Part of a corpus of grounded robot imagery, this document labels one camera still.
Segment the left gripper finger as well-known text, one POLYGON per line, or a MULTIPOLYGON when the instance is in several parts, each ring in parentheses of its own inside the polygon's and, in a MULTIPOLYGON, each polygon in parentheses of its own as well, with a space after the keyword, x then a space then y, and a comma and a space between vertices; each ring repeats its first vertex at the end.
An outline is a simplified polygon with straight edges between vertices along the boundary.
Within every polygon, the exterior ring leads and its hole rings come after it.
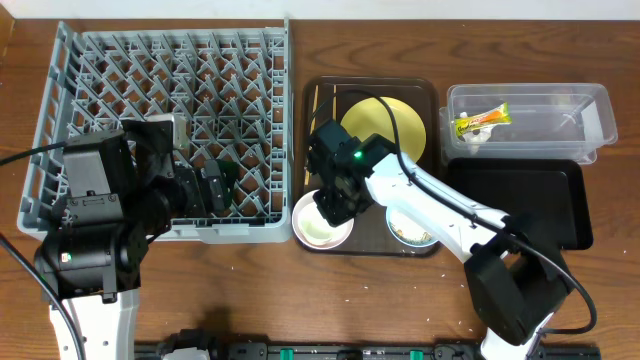
POLYGON ((226 210, 231 206, 231 194, 222 175, 204 179, 202 198, 206 210, 226 210))
POLYGON ((204 164, 203 177, 209 182, 233 188, 239 176, 239 165, 233 161, 210 159, 204 164))

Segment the light blue bowl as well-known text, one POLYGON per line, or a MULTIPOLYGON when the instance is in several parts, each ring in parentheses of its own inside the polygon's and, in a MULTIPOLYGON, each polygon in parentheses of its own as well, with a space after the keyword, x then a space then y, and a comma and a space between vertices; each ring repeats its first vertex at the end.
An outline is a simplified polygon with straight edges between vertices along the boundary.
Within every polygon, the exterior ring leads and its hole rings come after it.
POLYGON ((385 216, 391 234, 407 246, 425 248, 438 242, 428 231, 399 211, 387 208, 385 216))

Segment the white tissue paper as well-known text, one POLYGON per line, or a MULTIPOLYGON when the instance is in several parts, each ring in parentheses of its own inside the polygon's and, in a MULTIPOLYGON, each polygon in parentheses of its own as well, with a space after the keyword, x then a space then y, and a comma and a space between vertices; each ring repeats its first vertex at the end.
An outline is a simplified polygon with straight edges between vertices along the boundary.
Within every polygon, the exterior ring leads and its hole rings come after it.
POLYGON ((463 136, 458 136, 461 140, 471 145, 471 152, 476 153, 479 149, 479 145, 486 143, 492 136, 492 131, 495 126, 490 126, 481 130, 475 130, 471 133, 467 133, 463 136))

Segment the green snack wrapper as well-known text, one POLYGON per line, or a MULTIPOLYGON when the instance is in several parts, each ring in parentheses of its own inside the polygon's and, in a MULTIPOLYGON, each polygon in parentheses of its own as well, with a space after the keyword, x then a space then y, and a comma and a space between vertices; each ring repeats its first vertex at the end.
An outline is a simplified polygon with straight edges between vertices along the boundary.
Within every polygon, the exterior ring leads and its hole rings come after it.
POLYGON ((512 118, 509 113, 509 104, 503 103, 481 114, 457 118, 455 120, 455 132, 457 136, 463 136, 475 130, 481 130, 490 126, 509 125, 511 123, 512 118))

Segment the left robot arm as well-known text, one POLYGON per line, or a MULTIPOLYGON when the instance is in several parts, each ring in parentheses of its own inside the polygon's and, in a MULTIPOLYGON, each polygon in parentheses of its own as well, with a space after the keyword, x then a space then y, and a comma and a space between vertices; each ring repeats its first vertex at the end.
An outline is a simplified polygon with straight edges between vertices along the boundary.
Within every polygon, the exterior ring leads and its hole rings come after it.
POLYGON ((226 212, 239 175, 233 161, 177 168, 173 137, 101 131, 62 144, 68 225, 36 250, 38 278, 63 359, 130 359, 141 263, 176 218, 226 212))

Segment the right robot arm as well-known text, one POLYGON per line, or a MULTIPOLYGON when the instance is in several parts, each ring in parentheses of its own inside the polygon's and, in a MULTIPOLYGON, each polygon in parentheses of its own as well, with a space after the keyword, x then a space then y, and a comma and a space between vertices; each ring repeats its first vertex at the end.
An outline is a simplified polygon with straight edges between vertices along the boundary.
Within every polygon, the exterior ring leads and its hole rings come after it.
POLYGON ((573 279, 517 233, 507 213, 460 194, 383 136, 360 141, 333 120, 310 134, 307 161, 322 181, 313 198, 330 225, 378 204, 407 216, 457 257, 474 309, 488 328, 482 358, 534 354, 573 279))

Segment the grey plastic dishwasher rack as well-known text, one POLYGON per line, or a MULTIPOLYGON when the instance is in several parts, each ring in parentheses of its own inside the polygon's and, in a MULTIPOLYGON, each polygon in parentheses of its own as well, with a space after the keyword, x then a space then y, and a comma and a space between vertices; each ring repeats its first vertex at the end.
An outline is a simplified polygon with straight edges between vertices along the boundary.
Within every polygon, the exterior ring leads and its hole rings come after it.
POLYGON ((78 33, 60 24, 18 229, 43 239, 68 190, 61 141, 159 114, 183 117, 180 168, 218 159, 239 176, 221 215, 182 218, 168 241, 282 243, 292 236, 292 40, 287 26, 78 33))

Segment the black waste tray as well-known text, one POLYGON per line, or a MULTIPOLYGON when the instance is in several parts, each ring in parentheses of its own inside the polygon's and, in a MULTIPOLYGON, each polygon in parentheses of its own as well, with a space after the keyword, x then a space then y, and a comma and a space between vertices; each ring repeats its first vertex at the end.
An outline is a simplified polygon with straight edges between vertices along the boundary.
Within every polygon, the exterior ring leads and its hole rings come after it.
POLYGON ((445 182, 484 205, 526 220, 532 241, 586 250, 594 236, 581 167, 572 160, 458 158, 445 182))

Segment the yellow round plate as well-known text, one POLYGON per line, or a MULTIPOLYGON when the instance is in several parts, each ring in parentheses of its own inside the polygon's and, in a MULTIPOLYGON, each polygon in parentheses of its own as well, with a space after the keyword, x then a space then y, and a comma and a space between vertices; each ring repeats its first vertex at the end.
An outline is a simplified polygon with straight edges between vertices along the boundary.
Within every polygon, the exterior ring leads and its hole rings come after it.
MULTIPOLYGON (((382 100, 393 112, 401 150, 417 162, 423 155, 427 143, 422 118, 401 100, 391 97, 382 97, 382 100)), ((380 134, 391 142, 395 141, 388 111, 375 98, 367 98, 353 105, 341 119, 341 125, 352 137, 361 141, 373 134, 380 134)))

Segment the dark brown serving tray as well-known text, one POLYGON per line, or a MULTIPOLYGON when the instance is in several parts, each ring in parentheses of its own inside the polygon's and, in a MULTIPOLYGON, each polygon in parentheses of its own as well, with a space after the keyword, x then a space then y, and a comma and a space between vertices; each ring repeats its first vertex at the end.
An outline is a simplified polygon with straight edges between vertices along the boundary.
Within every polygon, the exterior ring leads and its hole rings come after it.
MULTIPOLYGON (((433 85, 419 78, 319 76, 304 88, 303 115, 311 115, 313 94, 318 85, 318 106, 322 110, 316 119, 323 121, 330 115, 330 105, 324 102, 332 95, 333 85, 337 92, 350 89, 365 90, 381 97, 401 100, 411 106, 422 118, 426 129, 427 143, 423 155, 415 162, 426 172, 437 175, 442 170, 439 140, 439 99, 433 85)), ((336 98, 336 119, 341 122, 345 113, 356 103, 367 99, 361 94, 346 94, 336 98)), ((370 206, 354 220, 349 237, 339 246, 329 249, 329 254, 395 257, 430 257, 440 249, 440 243, 425 248, 414 248, 398 241, 390 232, 385 216, 386 209, 370 206)))

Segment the clear plastic bin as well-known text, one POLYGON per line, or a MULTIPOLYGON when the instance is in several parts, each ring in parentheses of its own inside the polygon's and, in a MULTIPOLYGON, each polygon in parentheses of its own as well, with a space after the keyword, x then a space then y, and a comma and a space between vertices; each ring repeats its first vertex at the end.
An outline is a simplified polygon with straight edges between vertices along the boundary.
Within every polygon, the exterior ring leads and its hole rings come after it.
POLYGON ((607 89, 597 83, 459 84, 440 109, 443 163, 456 158, 568 159, 592 164, 618 140, 607 89), (509 104, 512 123, 497 125, 476 153, 455 132, 455 120, 509 104))

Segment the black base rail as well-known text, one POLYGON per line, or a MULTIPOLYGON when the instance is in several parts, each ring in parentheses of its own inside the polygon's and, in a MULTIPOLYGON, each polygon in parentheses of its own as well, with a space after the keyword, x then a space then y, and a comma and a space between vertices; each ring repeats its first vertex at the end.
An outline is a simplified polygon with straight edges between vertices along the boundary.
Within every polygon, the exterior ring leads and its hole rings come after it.
POLYGON ((162 342, 134 345, 135 360, 481 360, 481 346, 460 340, 434 344, 278 343, 266 337, 215 337, 187 329, 162 342))

